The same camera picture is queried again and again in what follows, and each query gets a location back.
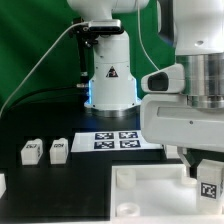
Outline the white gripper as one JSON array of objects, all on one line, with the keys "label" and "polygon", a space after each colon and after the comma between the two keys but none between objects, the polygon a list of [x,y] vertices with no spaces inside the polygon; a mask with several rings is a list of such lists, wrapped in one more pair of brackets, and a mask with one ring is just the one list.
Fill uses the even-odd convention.
[{"label": "white gripper", "polygon": [[197,176],[201,156],[196,149],[224,152],[224,109],[195,109],[179,94],[146,95],[140,126],[147,142],[178,146],[188,177]]}]

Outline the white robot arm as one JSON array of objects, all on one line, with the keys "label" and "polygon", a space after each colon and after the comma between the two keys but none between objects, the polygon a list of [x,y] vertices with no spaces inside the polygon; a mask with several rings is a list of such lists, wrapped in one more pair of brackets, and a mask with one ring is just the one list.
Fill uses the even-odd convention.
[{"label": "white robot arm", "polygon": [[[140,109],[140,130],[178,150],[189,168],[224,167],[224,0],[67,0],[96,36],[89,109]],[[128,70],[129,37],[114,15],[136,12],[139,98]]]}]

